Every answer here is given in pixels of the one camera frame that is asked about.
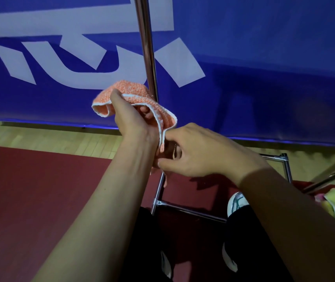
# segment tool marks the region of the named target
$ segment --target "person's right hand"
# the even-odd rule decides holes
[[[189,177],[219,173],[239,186],[247,175],[271,168],[259,154],[194,123],[166,132],[182,150],[180,159],[160,158],[159,167]]]

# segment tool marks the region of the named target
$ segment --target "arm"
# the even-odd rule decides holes
[[[116,281],[158,144],[158,131],[112,93],[123,141],[85,207],[33,281]]]
[[[159,159],[186,176],[221,173],[245,195],[295,281],[335,281],[335,219],[281,177],[259,154],[195,124],[166,133],[182,150]]]

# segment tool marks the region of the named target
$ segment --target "wooden floor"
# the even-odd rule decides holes
[[[117,130],[0,122],[2,147],[112,159],[121,141]],[[287,153],[294,180],[316,182],[335,171],[335,148],[332,147],[253,141],[239,143],[258,153]],[[269,162],[283,174],[281,163]]]

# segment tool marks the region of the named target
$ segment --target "blue backdrop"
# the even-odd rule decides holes
[[[0,15],[119,4],[130,0],[0,0]],[[154,30],[154,50],[180,38],[205,75],[179,87],[157,59],[160,103],[180,126],[195,122],[234,138],[335,145],[335,0],[172,4],[174,27]],[[36,83],[11,77],[0,58],[0,120],[114,128],[113,118],[91,109],[100,90],[60,84],[22,43],[48,41],[76,72],[115,71],[117,46],[142,54],[138,32],[84,36],[107,50],[97,69],[60,47],[58,33],[0,33],[0,46],[23,53]]]

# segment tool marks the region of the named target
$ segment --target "hand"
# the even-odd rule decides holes
[[[158,126],[148,107],[132,106],[117,89],[112,91],[110,99],[115,109],[115,122],[124,138],[146,136],[158,144]]]
[[[166,139],[178,143],[182,156],[177,160],[159,159],[164,171],[190,177],[220,173],[239,186],[248,174],[271,168],[259,154],[193,123],[167,131]]]

